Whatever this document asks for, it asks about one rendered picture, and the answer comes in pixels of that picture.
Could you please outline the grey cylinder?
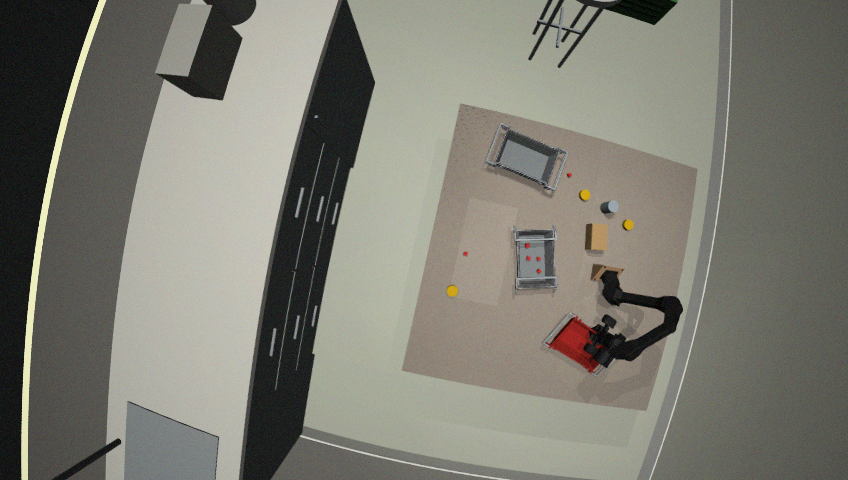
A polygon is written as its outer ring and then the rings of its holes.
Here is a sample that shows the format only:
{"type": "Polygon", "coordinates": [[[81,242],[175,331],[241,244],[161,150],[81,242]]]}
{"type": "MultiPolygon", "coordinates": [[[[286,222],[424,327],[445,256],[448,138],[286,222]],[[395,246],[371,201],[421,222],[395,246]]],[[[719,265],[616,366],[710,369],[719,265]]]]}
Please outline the grey cylinder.
{"type": "Polygon", "coordinates": [[[600,207],[601,207],[602,213],[604,213],[604,214],[612,213],[612,212],[615,212],[615,211],[618,210],[618,203],[617,203],[617,201],[612,200],[612,201],[609,201],[609,202],[602,203],[600,205],[600,207]]]}

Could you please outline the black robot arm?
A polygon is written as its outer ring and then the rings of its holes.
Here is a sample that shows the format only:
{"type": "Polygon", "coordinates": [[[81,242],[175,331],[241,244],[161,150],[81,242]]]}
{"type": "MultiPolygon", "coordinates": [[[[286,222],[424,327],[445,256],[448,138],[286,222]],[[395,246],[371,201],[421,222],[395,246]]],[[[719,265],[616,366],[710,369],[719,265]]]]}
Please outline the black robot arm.
{"type": "Polygon", "coordinates": [[[621,359],[629,362],[635,360],[638,356],[640,356],[644,349],[668,335],[675,333],[680,314],[683,312],[683,306],[679,299],[675,296],[655,298],[652,296],[623,292],[619,286],[620,282],[617,278],[617,274],[618,271],[606,270],[605,273],[600,276],[600,279],[602,279],[604,284],[602,296],[606,298],[609,304],[620,306],[621,303],[627,303],[655,308],[665,313],[665,315],[664,322],[662,324],[647,332],[640,338],[625,342],[626,337],[624,337],[621,333],[619,333],[619,335],[615,334],[614,336],[612,334],[606,335],[603,340],[605,347],[601,347],[600,350],[592,357],[598,362],[598,364],[601,364],[606,368],[614,358],[616,360],[621,359]]]}

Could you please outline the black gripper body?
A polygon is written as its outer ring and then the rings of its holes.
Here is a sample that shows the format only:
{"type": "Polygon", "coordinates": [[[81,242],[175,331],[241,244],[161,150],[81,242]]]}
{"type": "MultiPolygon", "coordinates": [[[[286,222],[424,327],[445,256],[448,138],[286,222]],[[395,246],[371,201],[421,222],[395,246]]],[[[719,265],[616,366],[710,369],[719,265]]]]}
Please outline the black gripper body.
{"type": "Polygon", "coordinates": [[[616,326],[616,323],[617,323],[617,320],[616,319],[614,320],[612,317],[610,317],[610,315],[604,315],[604,317],[601,319],[601,321],[605,324],[605,326],[599,325],[599,327],[597,329],[598,332],[596,333],[596,335],[592,339],[592,341],[593,341],[592,344],[587,343],[583,348],[585,350],[585,352],[588,352],[590,355],[593,355],[593,356],[599,351],[599,349],[596,348],[596,346],[601,345],[601,344],[604,345],[603,340],[604,340],[605,336],[610,334],[608,332],[609,329],[610,329],[609,327],[611,327],[611,329],[613,329],[616,326]]]}

